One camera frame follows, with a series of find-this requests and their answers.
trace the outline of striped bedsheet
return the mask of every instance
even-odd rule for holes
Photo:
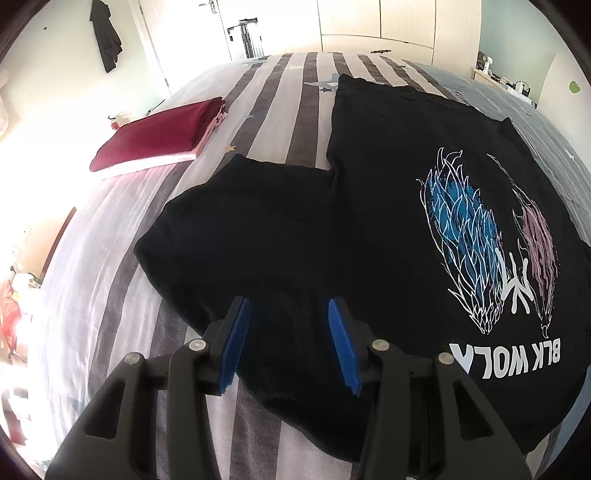
[[[56,449],[107,375],[130,351],[172,353],[197,337],[153,289],[133,254],[165,203],[205,183],[235,153],[259,161],[328,169],[326,148],[338,77],[410,85],[509,116],[562,196],[579,234],[591,242],[591,174],[561,133],[520,100],[471,80],[377,54],[288,53],[238,61],[204,73],[157,111],[221,96],[228,117],[192,162],[106,179],[67,228],[43,285],[45,310],[30,349],[33,422]],[[569,417],[528,462],[538,474],[553,460],[591,397],[585,383]],[[158,475],[167,478],[164,412],[158,401]],[[209,397],[213,442],[223,479],[349,480],[356,465],[331,458],[262,409],[235,378]]]

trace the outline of folded red cloth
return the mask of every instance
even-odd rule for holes
[[[99,171],[131,160],[183,153],[198,154],[213,128],[223,118],[221,97],[179,106],[121,127],[90,162]],[[174,163],[170,158],[163,163]]]

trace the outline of black jacket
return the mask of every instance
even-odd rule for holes
[[[92,0],[90,21],[95,28],[96,42],[99,45],[100,56],[107,73],[115,68],[117,56],[123,51],[121,39],[111,25],[110,17],[111,11],[108,5],[100,0]]]

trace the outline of blue feather design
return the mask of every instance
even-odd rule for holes
[[[501,233],[495,217],[469,183],[457,162],[462,152],[437,153],[437,165],[422,184],[421,202],[443,267],[455,289],[449,292],[484,334],[491,332],[503,308],[504,267]]]

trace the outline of red object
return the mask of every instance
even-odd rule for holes
[[[190,152],[224,106],[221,97],[179,106],[122,126],[90,163],[99,171],[130,160]]]
[[[18,303],[12,299],[14,290],[8,280],[0,283],[0,291],[2,293],[2,297],[0,298],[0,326],[6,337],[8,349],[13,352],[17,347],[16,328],[17,323],[21,319],[21,309]]]

